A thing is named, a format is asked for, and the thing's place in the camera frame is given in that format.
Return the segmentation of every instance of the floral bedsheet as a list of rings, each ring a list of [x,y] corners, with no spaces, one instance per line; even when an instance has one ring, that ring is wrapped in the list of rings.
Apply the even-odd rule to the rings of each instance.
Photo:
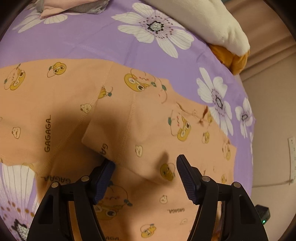
[[[135,0],[110,1],[99,15],[64,12],[46,19],[39,15],[30,4],[14,20],[0,42],[0,68],[38,59],[98,58],[169,79],[176,92],[209,106],[237,147],[234,180],[251,193],[255,119],[243,87],[206,43]],[[26,240],[37,207],[29,166],[0,163],[0,215],[16,239]],[[13,218],[4,215],[8,209],[14,210]]]

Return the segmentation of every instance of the white daisy print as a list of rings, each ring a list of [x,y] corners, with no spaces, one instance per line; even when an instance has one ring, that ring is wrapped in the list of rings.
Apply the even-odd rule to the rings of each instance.
[[[34,171],[0,163],[0,216],[16,240],[27,240],[38,206]]]
[[[253,164],[253,133],[252,132],[250,132],[250,139],[251,139],[251,154],[252,154],[252,165],[254,165]]]
[[[40,13],[37,12],[37,10],[35,9],[36,7],[32,7],[32,8],[33,8],[33,11],[30,14],[28,14],[20,24],[16,25],[13,28],[13,30],[16,30],[19,27],[21,27],[18,30],[18,33],[21,33],[42,22],[44,22],[44,24],[60,23],[62,21],[65,21],[68,18],[68,15],[81,14],[81,13],[75,13],[75,12],[66,12],[66,13],[54,15],[45,19],[40,19]]]
[[[252,109],[250,102],[247,98],[244,99],[244,102],[241,106],[235,108],[235,113],[237,119],[241,122],[241,133],[244,138],[248,138],[247,126],[251,126],[253,122]]]
[[[215,77],[212,82],[204,68],[200,68],[200,73],[205,83],[200,78],[196,79],[196,83],[199,86],[197,90],[198,95],[204,102],[214,104],[209,106],[211,115],[217,124],[220,125],[225,135],[228,135],[229,132],[233,136],[233,126],[230,121],[232,119],[231,107],[227,101],[223,100],[227,91],[227,85],[223,83],[223,79],[220,76]]]
[[[156,39],[159,47],[174,58],[178,58],[174,45],[183,50],[191,47],[193,36],[184,31],[184,27],[175,20],[143,3],[134,3],[132,8],[139,14],[127,12],[112,16],[115,20],[132,24],[119,25],[119,31],[133,34],[139,42],[143,43],[152,43]]]

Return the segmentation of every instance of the beige wall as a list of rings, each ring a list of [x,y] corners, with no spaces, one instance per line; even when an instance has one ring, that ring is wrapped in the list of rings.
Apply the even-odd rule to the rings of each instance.
[[[254,185],[281,183],[290,178],[288,138],[296,136],[296,54],[245,80],[257,122],[253,155]],[[269,207],[264,226],[269,241],[277,241],[296,213],[296,182],[252,189],[254,205]]]

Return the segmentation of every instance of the gray fabric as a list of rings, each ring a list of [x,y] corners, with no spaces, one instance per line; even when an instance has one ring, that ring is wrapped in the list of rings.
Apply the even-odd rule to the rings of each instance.
[[[85,3],[79,6],[72,7],[68,11],[79,13],[99,14],[106,9],[109,0],[99,0],[95,2]],[[44,0],[39,0],[36,3],[36,9],[38,12],[43,12]]]

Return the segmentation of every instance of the purple bedsheet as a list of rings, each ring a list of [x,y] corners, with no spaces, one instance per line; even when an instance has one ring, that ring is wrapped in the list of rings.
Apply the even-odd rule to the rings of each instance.
[[[111,0],[99,15],[62,13],[45,20],[30,6],[0,42],[0,67],[38,59],[98,58],[169,79],[176,92],[210,107],[237,147],[234,179],[250,195],[255,119],[243,87],[201,39],[135,2]]]

